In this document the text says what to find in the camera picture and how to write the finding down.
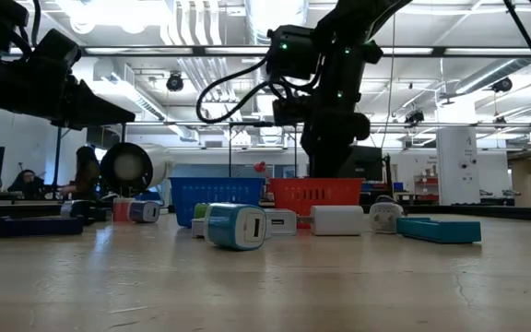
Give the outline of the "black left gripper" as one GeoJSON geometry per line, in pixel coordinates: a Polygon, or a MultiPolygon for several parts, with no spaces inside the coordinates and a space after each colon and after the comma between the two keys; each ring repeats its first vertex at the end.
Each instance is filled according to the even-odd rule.
{"type": "Polygon", "coordinates": [[[14,0],[0,0],[0,109],[69,128],[133,122],[134,113],[98,97],[72,75],[81,57],[75,42],[57,30],[36,41],[39,23],[36,14],[29,35],[28,10],[14,0]]]}

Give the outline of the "red plastic basket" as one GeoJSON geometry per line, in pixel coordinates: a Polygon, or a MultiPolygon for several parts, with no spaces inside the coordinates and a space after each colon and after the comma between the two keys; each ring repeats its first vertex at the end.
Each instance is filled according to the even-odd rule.
{"type": "Polygon", "coordinates": [[[273,179],[271,189],[276,208],[292,210],[301,217],[312,206],[359,206],[361,184],[357,178],[273,179]]]}

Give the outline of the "red white USB charger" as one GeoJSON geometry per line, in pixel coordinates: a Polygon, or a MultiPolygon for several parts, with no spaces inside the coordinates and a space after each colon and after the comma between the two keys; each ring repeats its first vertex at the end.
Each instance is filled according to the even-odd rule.
{"type": "Polygon", "coordinates": [[[372,231],[375,233],[395,234],[396,222],[404,216],[404,209],[392,202],[375,203],[370,208],[372,231]]]}

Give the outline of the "black silver USB charger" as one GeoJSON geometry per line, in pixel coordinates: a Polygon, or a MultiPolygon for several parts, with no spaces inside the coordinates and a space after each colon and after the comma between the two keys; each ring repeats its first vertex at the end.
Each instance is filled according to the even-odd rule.
{"type": "Polygon", "coordinates": [[[89,200],[65,201],[60,209],[63,218],[78,218],[84,226],[90,226],[96,222],[107,220],[107,210],[98,202],[89,200]]]}

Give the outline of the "pink white USB charger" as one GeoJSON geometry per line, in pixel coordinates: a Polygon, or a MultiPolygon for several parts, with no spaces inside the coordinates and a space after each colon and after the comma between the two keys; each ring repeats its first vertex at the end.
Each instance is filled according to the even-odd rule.
{"type": "Polygon", "coordinates": [[[129,220],[129,208],[135,200],[128,197],[116,197],[112,201],[112,221],[127,222],[129,220]]]}

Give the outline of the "purple white USB charger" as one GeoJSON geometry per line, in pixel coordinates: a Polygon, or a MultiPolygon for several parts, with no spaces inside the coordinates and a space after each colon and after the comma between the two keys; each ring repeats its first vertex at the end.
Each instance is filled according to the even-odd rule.
{"type": "Polygon", "coordinates": [[[128,207],[127,218],[135,223],[155,223],[159,216],[160,206],[152,201],[133,201],[128,207]]]}

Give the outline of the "teal white USB charger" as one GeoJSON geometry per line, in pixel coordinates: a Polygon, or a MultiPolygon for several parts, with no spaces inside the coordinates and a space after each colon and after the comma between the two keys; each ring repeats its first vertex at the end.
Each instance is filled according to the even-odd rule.
{"type": "Polygon", "coordinates": [[[259,249],[266,235],[266,213],[260,207],[211,203],[206,209],[204,237],[208,243],[236,251],[259,249]]]}

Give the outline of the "teal digital clock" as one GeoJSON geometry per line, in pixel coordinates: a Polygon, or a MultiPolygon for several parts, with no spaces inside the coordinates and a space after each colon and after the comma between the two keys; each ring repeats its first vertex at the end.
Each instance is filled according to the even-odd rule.
{"type": "Polygon", "coordinates": [[[408,238],[442,244],[479,243],[482,240],[479,221],[399,218],[396,232],[408,238]]]}

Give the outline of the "navy digital clock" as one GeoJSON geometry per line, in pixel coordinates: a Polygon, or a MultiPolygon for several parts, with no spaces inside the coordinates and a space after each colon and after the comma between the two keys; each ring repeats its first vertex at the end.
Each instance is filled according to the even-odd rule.
{"type": "Polygon", "coordinates": [[[0,218],[0,238],[79,235],[83,228],[81,217],[0,218]]]}

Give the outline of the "black rig posts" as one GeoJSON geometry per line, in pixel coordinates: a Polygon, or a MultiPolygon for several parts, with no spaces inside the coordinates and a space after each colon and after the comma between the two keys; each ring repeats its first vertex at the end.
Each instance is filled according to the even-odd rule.
{"type": "Polygon", "coordinates": [[[108,149],[121,142],[113,127],[94,126],[80,131],[49,126],[47,128],[45,182],[58,186],[69,184],[77,173],[77,150],[90,147],[101,162],[108,149]]]}

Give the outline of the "person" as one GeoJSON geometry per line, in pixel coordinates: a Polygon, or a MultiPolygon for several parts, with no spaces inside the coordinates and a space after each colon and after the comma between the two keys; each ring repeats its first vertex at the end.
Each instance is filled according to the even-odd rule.
{"type": "Polygon", "coordinates": [[[20,172],[14,182],[7,188],[8,192],[21,193],[24,199],[43,198],[44,181],[32,170],[20,172]]]}
{"type": "Polygon", "coordinates": [[[73,182],[60,189],[62,198],[72,200],[98,199],[96,187],[100,179],[100,164],[93,148],[80,147],[77,152],[77,172],[73,182]]]}

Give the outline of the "red storage shelf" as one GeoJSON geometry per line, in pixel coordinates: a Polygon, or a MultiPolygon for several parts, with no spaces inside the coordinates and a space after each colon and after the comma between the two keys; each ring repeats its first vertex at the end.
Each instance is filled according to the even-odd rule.
{"type": "Polygon", "coordinates": [[[414,176],[415,200],[425,202],[439,201],[439,179],[437,176],[415,175],[414,176]]]}

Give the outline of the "blue plastic basket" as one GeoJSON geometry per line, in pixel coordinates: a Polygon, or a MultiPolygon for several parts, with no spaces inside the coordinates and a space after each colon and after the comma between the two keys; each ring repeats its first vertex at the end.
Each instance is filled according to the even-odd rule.
{"type": "Polygon", "coordinates": [[[241,177],[172,177],[171,200],[180,227],[190,228],[195,205],[236,203],[258,206],[265,180],[241,177]]]}

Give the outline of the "white square pillar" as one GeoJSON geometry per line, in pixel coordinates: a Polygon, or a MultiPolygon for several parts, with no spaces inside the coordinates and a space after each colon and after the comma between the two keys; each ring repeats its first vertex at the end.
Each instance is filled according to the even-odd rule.
{"type": "Polygon", "coordinates": [[[477,115],[472,101],[445,101],[436,110],[440,204],[480,202],[477,115]]]}

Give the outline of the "thin black stand frame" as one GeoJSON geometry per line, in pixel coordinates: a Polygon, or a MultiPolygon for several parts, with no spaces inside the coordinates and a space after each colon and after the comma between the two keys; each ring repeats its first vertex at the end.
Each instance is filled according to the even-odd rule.
{"type": "Polygon", "coordinates": [[[227,148],[229,153],[229,174],[231,174],[232,152],[291,155],[291,175],[299,175],[299,129],[296,125],[275,125],[267,121],[242,121],[227,123],[227,148]]]}

